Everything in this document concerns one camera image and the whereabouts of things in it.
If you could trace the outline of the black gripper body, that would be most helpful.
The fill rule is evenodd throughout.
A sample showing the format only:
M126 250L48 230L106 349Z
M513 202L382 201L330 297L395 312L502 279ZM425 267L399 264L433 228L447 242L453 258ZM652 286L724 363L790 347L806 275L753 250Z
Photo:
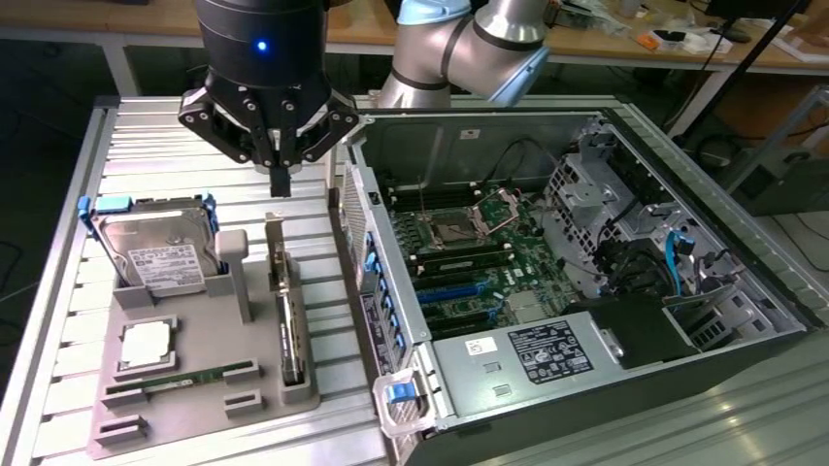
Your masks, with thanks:
M326 1L198 1L214 102L248 125L251 97L264 125L279 128L283 102L302 126L329 100L323 70Z

